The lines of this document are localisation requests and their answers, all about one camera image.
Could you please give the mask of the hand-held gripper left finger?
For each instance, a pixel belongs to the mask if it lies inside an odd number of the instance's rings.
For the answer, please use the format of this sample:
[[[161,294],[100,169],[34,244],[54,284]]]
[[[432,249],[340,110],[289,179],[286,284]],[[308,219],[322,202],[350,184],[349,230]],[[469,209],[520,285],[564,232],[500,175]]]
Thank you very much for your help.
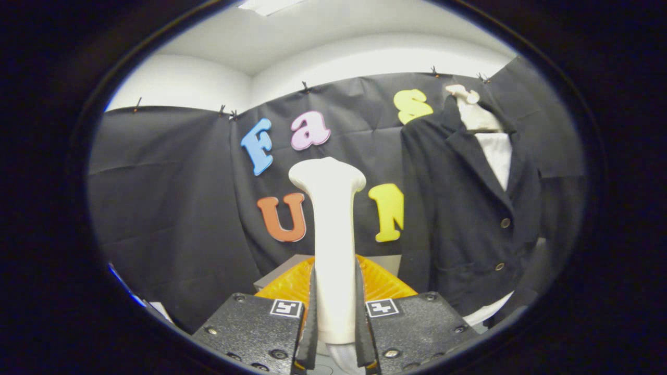
[[[257,294],[235,293],[193,334],[225,360],[278,374],[315,366],[314,258],[304,258]]]

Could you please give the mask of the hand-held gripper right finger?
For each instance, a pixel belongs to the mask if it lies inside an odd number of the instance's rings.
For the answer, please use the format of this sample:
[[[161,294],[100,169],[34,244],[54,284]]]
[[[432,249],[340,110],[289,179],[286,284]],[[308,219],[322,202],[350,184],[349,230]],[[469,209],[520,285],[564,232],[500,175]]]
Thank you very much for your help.
[[[362,256],[356,287],[355,349],[367,374],[433,365],[478,335],[440,294],[417,293]]]

